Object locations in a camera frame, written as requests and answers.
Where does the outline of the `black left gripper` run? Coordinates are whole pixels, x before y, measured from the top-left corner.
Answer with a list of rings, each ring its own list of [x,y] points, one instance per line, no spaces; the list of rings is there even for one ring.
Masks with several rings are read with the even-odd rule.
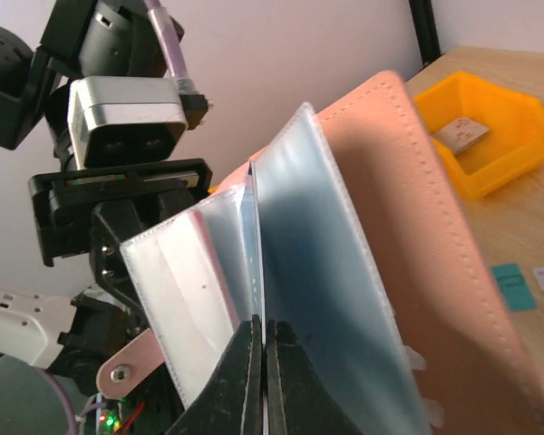
[[[144,326],[146,316],[129,278],[120,245],[189,208],[209,193],[204,159],[182,159],[104,169],[35,175],[29,180],[44,264],[89,257],[95,283],[125,305],[76,297],[69,331],[59,336],[63,357],[103,362]]]

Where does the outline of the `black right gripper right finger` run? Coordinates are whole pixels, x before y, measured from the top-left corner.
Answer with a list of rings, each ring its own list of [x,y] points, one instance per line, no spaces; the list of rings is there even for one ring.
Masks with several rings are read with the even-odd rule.
[[[267,322],[267,416],[270,434],[359,434],[326,391],[287,322]]]

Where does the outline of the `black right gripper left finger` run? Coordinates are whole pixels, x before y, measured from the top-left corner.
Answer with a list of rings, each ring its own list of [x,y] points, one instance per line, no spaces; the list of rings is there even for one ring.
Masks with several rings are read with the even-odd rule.
[[[167,433],[262,434],[263,356],[262,325],[254,314],[240,324],[199,397]]]

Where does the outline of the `pink card holder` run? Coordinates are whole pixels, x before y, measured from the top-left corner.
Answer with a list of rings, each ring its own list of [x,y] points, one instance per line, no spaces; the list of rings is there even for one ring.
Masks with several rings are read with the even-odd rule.
[[[121,244],[150,328],[99,370],[165,364],[184,412],[240,324],[287,322],[359,434],[544,434],[544,387],[394,72],[302,105],[219,191]]]

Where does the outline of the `teal credit card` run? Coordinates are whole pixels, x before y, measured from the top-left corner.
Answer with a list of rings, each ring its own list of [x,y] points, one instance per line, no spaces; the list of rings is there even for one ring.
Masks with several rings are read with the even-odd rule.
[[[537,308],[536,301],[517,264],[493,266],[491,272],[512,312],[531,311]]]

